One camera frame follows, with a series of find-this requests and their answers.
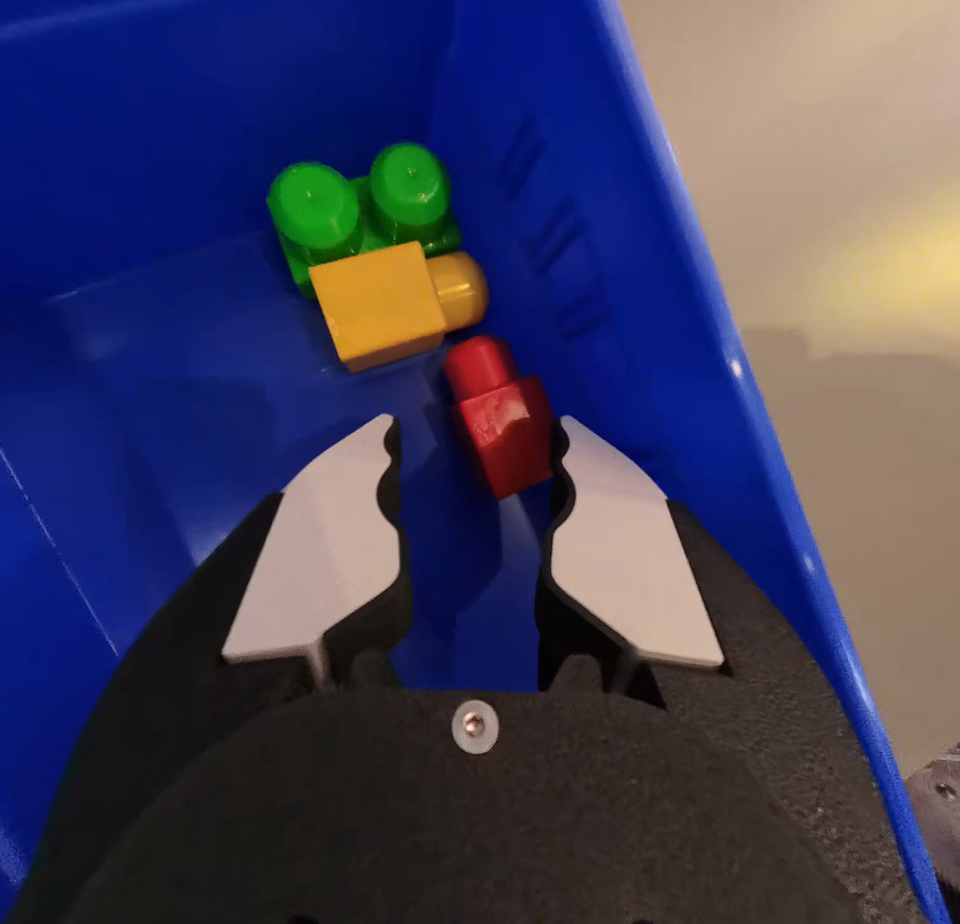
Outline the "blue storage bin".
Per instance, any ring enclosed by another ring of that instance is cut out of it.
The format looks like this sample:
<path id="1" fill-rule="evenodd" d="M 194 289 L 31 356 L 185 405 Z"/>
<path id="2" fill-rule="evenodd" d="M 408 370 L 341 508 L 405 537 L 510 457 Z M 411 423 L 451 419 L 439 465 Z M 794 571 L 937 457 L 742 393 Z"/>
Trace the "blue storage bin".
<path id="1" fill-rule="evenodd" d="M 426 144 L 487 327 L 649 468 L 836 689 L 949 922 L 618 0 L 2 0 L 2 910 L 156 610 L 329 439 L 401 420 L 406 682 L 532 687 L 533 520 L 474 482 L 438 351 L 348 375 L 266 198 Z"/>

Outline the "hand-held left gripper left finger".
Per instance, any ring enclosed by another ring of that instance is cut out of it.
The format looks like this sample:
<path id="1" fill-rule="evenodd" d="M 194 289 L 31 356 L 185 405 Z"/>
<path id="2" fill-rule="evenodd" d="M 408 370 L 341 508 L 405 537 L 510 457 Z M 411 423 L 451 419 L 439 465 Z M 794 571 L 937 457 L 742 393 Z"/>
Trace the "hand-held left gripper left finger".
<path id="1" fill-rule="evenodd" d="M 378 415 L 284 488 L 222 645 L 227 663 L 349 667 L 356 655 L 405 639 L 413 591 L 400 522 L 400 426 Z"/>

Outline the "red mega block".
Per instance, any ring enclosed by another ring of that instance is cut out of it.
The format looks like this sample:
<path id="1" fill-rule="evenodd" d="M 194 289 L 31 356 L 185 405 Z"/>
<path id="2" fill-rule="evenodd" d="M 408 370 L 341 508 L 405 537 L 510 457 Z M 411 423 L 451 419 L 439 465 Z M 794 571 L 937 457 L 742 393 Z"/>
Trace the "red mega block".
<path id="1" fill-rule="evenodd" d="M 507 342 L 474 336 L 443 365 L 454 423 L 488 492 L 504 500 L 549 480 L 554 414 L 541 380 L 521 375 Z"/>

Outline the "yellow mega block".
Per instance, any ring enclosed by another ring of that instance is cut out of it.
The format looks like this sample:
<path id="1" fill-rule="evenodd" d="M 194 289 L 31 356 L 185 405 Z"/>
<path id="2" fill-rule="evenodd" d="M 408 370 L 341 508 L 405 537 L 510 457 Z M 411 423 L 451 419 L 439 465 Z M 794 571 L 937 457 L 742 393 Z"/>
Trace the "yellow mega block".
<path id="1" fill-rule="evenodd" d="M 426 255 L 411 242 L 313 266 L 309 280 L 337 355 L 350 373 L 436 349 L 481 322 L 489 285 L 462 250 Z"/>

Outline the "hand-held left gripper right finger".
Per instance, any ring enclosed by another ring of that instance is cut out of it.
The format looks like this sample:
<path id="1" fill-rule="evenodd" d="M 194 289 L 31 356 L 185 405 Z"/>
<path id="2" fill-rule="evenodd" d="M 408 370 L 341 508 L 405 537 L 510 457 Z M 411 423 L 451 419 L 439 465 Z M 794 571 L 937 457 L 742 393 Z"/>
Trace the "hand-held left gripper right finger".
<path id="1" fill-rule="evenodd" d="M 720 669 L 725 656 L 665 493 L 571 415 L 555 442 L 565 497 L 544 538 L 546 589 L 639 658 Z"/>

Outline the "green mega block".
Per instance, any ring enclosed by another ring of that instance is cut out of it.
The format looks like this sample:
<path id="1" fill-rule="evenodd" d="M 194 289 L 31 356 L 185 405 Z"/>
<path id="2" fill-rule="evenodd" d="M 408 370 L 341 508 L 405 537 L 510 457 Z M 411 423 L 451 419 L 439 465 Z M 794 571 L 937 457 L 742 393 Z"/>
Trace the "green mega block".
<path id="1" fill-rule="evenodd" d="M 267 206 L 294 283 L 314 303 L 314 267 L 409 243 L 428 258 L 462 247 L 448 169 L 415 142 L 386 147 L 355 178 L 318 162 L 294 163 L 272 181 Z"/>

